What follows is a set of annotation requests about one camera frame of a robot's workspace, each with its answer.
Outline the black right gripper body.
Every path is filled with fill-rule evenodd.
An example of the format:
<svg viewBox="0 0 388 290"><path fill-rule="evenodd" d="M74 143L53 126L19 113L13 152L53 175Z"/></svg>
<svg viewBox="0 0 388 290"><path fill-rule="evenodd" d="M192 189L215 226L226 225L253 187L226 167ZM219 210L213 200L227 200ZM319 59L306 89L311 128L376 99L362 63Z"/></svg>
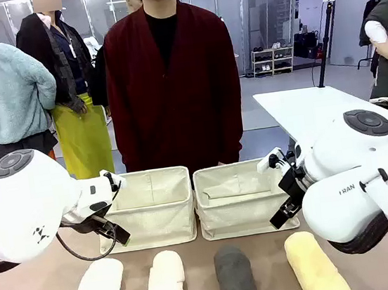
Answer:
<svg viewBox="0 0 388 290"><path fill-rule="evenodd" d="M301 207L307 189L306 184L302 181L303 179L305 179L305 172L302 167L296 168L292 166L283 175L278 187L288 195L287 200L283 204L284 207Z"/></svg>

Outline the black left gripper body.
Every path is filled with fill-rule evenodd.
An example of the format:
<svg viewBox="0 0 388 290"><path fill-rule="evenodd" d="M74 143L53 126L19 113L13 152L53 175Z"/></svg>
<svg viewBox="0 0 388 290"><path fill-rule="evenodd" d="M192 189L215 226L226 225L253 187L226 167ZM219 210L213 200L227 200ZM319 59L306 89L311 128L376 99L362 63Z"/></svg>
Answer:
<svg viewBox="0 0 388 290"><path fill-rule="evenodd" d="M60 223L60 227L71 228L81 234L88 234L90 232L94 232L98 235L104 235L110 229L105 226L107 223L107 219L105 219L105 215L107 212L107 207L105 207L90 215L81 223L70 223L62 221Z"/></svg>

